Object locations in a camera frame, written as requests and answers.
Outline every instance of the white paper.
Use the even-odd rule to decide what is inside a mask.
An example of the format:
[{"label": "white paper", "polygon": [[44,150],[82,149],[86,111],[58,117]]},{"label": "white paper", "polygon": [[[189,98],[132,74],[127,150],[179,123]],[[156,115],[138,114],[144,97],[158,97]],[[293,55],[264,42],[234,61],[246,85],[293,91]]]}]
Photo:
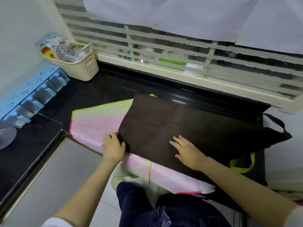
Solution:
[{"label": "white paper", "polygon": [[236,42],[258,0],[151,0],[154,28],[188,37]]},{"label": "white paper", "polygon": [[149,0],[83,0],[92,19],[149,26]]},{"label": "white paper", "polygon": [[303,0],[259,0],[236,44],[303,54]]}]

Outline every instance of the person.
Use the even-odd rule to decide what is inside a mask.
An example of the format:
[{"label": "person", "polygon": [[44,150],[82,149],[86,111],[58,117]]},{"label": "person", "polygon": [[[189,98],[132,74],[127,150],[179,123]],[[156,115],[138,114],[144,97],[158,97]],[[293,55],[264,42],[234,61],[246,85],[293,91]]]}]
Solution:
[{"label": "person", "polygon": [[[206,174],[261,226],[303,226],[303,207],[205,156],[186,138],[173,139],[170,144],[179,151],[176,157],[184,165]],[[107,134],[103,143],[100,165],[43,227],[90,225],[109,177],[125,152],[125,143],[120,144],[116,133]],[[116,186],[122,211],[119,227],[230,226],[217,209],[192,195],[161,195],[153,209],[142,188],[123,178],[113,178],[112,185]]]}]

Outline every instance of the cream plastic basket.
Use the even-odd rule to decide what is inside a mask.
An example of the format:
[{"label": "cream plastic basket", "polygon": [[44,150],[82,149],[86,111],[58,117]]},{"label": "cream plastic basket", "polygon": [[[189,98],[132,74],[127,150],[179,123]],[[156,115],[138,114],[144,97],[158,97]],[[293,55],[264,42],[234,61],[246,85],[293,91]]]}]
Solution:
[{"label": "cream plastic basket", "polygon": [[93,49],[81,61],[75,63],[59,61],[49,57],[45,57],[45,58],[47,58],[47,60],[51,64],[62,68],[68,76],[78,80],[89,81],[99,71],[99,67],[95,55],[93,53]]}]

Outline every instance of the gray panel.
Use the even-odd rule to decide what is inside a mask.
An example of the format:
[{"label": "gray panel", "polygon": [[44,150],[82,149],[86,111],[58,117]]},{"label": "gray panel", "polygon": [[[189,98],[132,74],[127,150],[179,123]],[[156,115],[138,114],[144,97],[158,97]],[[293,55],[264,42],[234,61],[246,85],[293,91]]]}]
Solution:
[{"label": "gray panel", "polygon": [[65,139],[1,227],[40,227],[81,187],[102,157]]}]

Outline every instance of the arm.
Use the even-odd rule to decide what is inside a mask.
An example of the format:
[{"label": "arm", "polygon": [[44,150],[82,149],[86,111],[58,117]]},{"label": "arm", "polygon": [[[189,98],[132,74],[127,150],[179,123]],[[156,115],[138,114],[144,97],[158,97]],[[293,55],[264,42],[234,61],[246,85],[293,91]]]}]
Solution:
[{"label": "arm", "polygon": [[99,204],[108,179],[121,161],[125,143],[120,145],[116,133],[103,139],[103,160],[93,174],[54,217],[66,220],[74,227],[88,227]]},{"label": "arm", "polygon": [[207,175],[262,226],[282,227],[290,212],[298,206],[274,191],[206,157],[182,136],[173,138],[176,142],[170,141],[170,143],[180,153],[176,158],[189,168]]}]

